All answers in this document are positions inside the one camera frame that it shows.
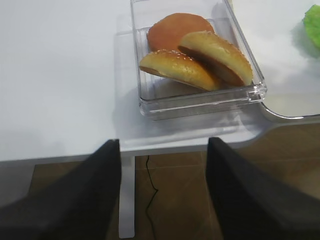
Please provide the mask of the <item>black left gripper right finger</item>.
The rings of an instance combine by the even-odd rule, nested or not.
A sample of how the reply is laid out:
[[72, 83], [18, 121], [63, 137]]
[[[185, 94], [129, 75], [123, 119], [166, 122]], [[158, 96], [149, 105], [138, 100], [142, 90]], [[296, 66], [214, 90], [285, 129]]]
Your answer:
[[218, 137], [206, 183], [225, 240], [318, 240], [320, 201], [270, 176]]

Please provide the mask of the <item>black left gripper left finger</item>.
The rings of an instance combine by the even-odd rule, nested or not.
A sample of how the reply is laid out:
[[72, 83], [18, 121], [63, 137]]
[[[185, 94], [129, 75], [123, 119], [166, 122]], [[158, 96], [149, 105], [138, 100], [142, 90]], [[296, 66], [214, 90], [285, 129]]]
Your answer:
[[120, 142], [106, 141], [48, 187], [0, 209], [2, 240], [103, 240], [120, 193]]

